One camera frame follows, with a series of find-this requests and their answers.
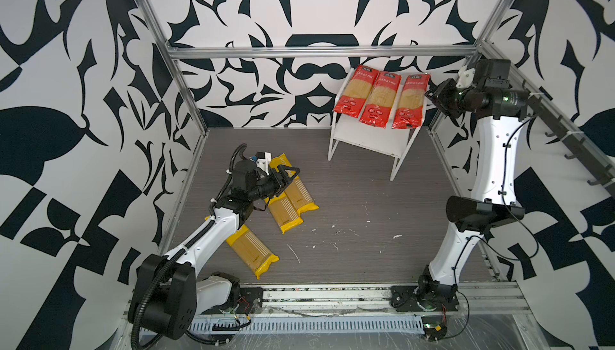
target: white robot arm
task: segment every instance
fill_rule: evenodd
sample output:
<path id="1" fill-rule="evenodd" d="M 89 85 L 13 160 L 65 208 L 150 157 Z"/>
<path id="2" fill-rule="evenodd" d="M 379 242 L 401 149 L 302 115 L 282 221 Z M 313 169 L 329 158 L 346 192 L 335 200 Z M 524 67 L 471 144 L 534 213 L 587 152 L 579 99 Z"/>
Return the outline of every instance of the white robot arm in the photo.
<path id="1" fill-rule="evenodd" d="M 457 82 L 448 79 L 426 93 L 453 122 L 466 111 L 475 113 L 480 135 L 478 174 L 470 198 L 448 199 L 447 233 L 419 277 L 419 286 L 412 291 L 393 288 L 391 305 L 397 311 L 413 311 L 417 305 L 428 311 L 441 306 L 454 309 L 459 275 L 476 243 L 490 228 L 525 215 L 516 204 L 513 173 L 517 132 L 527 118 L 529 93 L 509 88 L 510 67 L 509 60 L 481 60 L 475 68 L 460 71 Z"/>
<path id="2" fill-rule="evenodd" d="M 205 222 L 164 256 L 151 254 L 139 267 L 128 309 L 128 321 L 133 324 L 133 349 L 149 348 L 162 336 L 179 339 L 195 314 L 211 308 L 232 311 L 237 306 L 239 280 L 214 274 L 196 282 L 196 276 L 218 247 L 257 209 L 254 201 L 281 195 L 300 171 L 285 165 L 270 170 L 270 153 L 257 153 L 246 159 L 245 148 L 242 144 L 235 149 L 227 181 L 211 200 L 210 216 Z M 241 160 L 235 163 L 237 156 Z M 141 345 L 141 328 L 155 331 L 157 335 Z"/>

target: spaghetti package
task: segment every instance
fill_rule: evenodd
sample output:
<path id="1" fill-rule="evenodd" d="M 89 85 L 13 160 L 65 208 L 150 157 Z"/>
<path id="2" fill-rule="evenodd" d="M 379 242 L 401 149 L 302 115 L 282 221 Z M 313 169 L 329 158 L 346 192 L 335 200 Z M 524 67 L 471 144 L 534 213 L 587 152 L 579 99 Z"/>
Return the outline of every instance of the spaghetti package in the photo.
<path id="1" fill-rule="evenodd" d="M 339 114 L 358 117 L 372 91 L 378 72 L 377 69 L 366 66 L 357 67 L 333 110 Z"/>
<path id="2" fill-rule="evenodd" d="M 365 110 L 359 122 L 386 128 L 389 121 L 390 109 L 395 103 L 397 88 L 402 77 L 392 72 L 382 71 L 378 74 L 372 93 L 367 98 Z"/>
<path id="3" fill-rule="evenodd" d="M 245 224 L 235 234 L 229 236 L 226 243 L 248 265 L 257 279 L 269 269 L 271 263 L 280 260 Z"/>
<path id="4" fill-rule="evenodd" d="M 280 164 L 291 165 L 286 154 L 274 157 L 269 166 L 274 169 Z M 269 201 L 269 211 L 280 226 L 282 234 L 303 223 L 303 218 L 300 217 L 302 213 L 318 208 L 299 177 L 295 177 L 293 183 L 288 185 L 280 196 L 273 197 Z"/>
<path id="5" fill-rule="evenodd" d="M 393 120 L 394 129 L 415 128 L 422 124 L 422 107 L 427 85 L 429 74 L 414 74 L 406 79 Z"/>

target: patterned backdrop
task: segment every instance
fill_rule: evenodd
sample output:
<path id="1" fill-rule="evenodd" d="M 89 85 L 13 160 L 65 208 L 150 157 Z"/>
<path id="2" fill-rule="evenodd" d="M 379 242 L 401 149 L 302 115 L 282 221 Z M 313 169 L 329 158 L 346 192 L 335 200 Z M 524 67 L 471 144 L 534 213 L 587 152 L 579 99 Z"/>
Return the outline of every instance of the patterned backdrop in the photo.
<path id="1" fill-rule="evenodd" d="M 133 0 L 2 1 L 2 348 L 107 349 L 199 131 Z"/>
<path id="2" fill-rule="evenodd" d="M 615 0 L 515 0 L 492 41 L 528 79 L 552 98 L 611 159 L 615 157 Z M 470 194 L 480 140 L 475 117 L 438 129 L 457 184 Z M 531 260 L 499 258 L 517 280 L 553 345 L 574 349 L 615 346 L 615 200 L 541 120 L 521 131 L 515 193 L 524 221 L 540 245 Z M 491 230 L 489 243 L 505 256 L 536 249 L 519 223 Z"/>
<path id="3" fill-rule="evenodd" d="M 497 0 L 150 0 L 177 47 L 473 44 Z M 318 127 L 350 67 L 457 71 L 456 58 L 183 60 L 210 127 Z"/>

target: spaghetti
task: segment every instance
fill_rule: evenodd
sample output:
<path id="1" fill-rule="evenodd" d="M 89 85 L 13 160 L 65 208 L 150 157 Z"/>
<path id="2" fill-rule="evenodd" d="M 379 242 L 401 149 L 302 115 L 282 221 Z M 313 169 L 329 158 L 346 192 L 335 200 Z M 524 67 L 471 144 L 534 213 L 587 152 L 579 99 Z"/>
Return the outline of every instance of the spaghetti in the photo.
<path id="1" fill-rule="evenodd" d="M 422 107 L 429 78 L 429 74 L 414 74 L 406 79 L 393 120 L 394 129 L 416 128 L 422 124 Z"/>
<path id="2" fill-rule="evenodd" d="M 365 100 L 372 91 L 378 72 L 377 69 L 366 66 L 357 67 L 333 110 L 339 114 L 358 117 Z"/>
<path id="3" fill-rule="evenodd" d="M 379 73 L 372 93 L 370 93 L 365 106 L 365 111 L 361 115 L 359 122 L 386 128 L 389 121 L 390 110 L 395 103 L 397 88 L 402 77 L 392 72 L 382 71 Z"/>

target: wood grain floor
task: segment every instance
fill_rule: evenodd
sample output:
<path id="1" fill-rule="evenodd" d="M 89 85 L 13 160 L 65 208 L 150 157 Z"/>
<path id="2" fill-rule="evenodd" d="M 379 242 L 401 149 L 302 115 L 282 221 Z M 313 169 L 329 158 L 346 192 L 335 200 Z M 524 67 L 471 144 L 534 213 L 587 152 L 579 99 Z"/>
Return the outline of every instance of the wood grain floor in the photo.
<path id="1" fill-rule="evenodd" d="M 373 151 L 340 143 L 328 162 L 329 135 L 329 130 L 211 130 L 173 245 L 203 222 L 240 143 L 248 144 L 245 155 L 287 154 L 320 209 L 304 213 L 304 223 L 284 235 L 268 211 L 252 213 L 248 227 L 280 257 L 260 281 L 226 243 L 199 279 L 223 271 L 244 284 L 417 280 L 444 238 L 445 204 L 453 194 L 427 131 L 419 133 L 393 182 L 393 158 Z M 478 248 L 461 280 L 490 280 Z"/>

